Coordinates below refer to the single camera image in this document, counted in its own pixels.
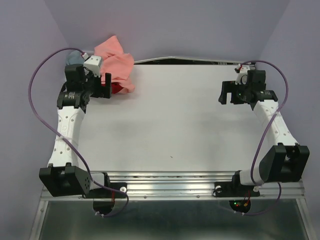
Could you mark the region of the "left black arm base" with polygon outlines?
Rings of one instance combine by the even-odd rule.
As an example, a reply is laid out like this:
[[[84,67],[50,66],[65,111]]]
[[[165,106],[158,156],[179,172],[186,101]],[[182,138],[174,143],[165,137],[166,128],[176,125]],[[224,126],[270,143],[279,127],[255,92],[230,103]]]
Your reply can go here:
[[[126,182],[111,182],[110,188],[120,190],[122,187],[127,188]],[[111,199],[112,192],[104,188],[91,189],[88,194],[82,195],[85,199]]]

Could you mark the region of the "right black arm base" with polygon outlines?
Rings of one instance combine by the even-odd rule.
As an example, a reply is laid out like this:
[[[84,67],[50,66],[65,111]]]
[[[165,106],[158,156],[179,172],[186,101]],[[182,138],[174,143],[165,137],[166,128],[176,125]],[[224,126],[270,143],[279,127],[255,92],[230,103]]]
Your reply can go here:
[[[260,192],[254,191],[253,186],[233,186],[231,181],[216,181],[212,195],[217,198],[259,197]]]

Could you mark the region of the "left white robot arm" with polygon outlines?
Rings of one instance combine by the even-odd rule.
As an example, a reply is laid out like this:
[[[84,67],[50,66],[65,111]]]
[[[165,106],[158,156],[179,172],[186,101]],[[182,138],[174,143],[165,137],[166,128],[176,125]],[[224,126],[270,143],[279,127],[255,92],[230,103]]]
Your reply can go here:
[[[39,170],[39,178],[53,197],[86,195],[91,188],[88,171],[79,167],[76,150],[80,129],[90,98],[111,97],[111,75],[101,81],[101,63],[97,59],[64,68],[65,83],[57,98],[57,136],[48,165]]]

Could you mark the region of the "pink pleated skirt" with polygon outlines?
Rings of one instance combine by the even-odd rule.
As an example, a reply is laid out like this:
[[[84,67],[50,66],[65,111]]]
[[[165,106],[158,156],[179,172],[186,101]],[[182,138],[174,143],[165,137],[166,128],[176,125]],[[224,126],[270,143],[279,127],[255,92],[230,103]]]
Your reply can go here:
[[[134,58],[131,54],[124,52],[115,35],[96,46],[94,55],[102,57],[103,60],[100,68],[101,83],[105,82],[105,73],[110,73],[111,83],[118,82],[123,87],[119,94],[134,92],[135,85],[130,78]]]

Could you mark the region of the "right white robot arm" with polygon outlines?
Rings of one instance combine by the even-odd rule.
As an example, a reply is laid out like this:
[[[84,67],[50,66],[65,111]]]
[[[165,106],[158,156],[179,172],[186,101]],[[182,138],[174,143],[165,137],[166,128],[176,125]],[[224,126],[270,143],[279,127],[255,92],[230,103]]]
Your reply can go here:
[[[243,66],[236,68],[235,72],[235,81],[222,83],[218,101],[225,105],[227,94],[231,94],[232,104],[250,105],[264,129],[262,136],[267,139],[269,150],[250,169],[235,172],[230,182],[231,192],[242,195],[248,186],[300,181],[310,151],[307,146],[300,145],[289,131],[280,113],[276,93],[266,89],[266,72]]]

